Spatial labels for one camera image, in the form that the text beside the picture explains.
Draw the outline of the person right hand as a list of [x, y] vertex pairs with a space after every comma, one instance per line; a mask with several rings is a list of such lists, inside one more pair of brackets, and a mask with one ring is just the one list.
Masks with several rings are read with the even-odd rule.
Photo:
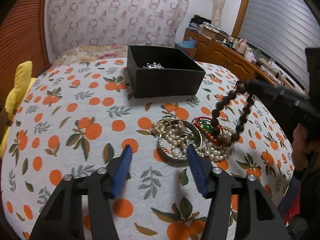
[[298, 124], [293, 132], [292, 161], [296, 170], [302, 171], [308, 165], [307, 156], [316, 151], [315, 142], [307, 142], [308, 132], [302, 124]]

